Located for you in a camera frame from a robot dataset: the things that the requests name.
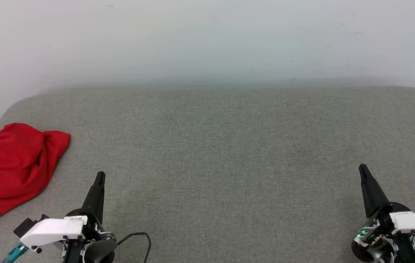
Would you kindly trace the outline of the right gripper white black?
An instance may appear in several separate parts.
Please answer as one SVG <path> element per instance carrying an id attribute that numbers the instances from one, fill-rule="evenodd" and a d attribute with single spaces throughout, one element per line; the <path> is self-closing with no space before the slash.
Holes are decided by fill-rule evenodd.
<path id="1" fill-rule="evenodd" d="M 415 263 L 415 212 L 390 202 L 366 164 L 358 167 L 367 221 L 351 249 L 366 263 Z"/>

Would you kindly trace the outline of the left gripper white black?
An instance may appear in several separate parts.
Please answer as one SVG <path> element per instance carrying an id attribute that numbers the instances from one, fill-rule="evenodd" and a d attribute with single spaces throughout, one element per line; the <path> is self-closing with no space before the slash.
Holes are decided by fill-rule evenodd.
<path id="1" fill-rule="evenodd" d="M 20 242 L 40 253 L 42 246 L 54 244 L 62 251 L 64 263 L 112 263 L 117 248 L 116 237 L 104 230 L 104 184 L 106 175 L 99 171 L 81 209 L 64 218 L 40 220 L 27 218 L 19 226 Z"/>

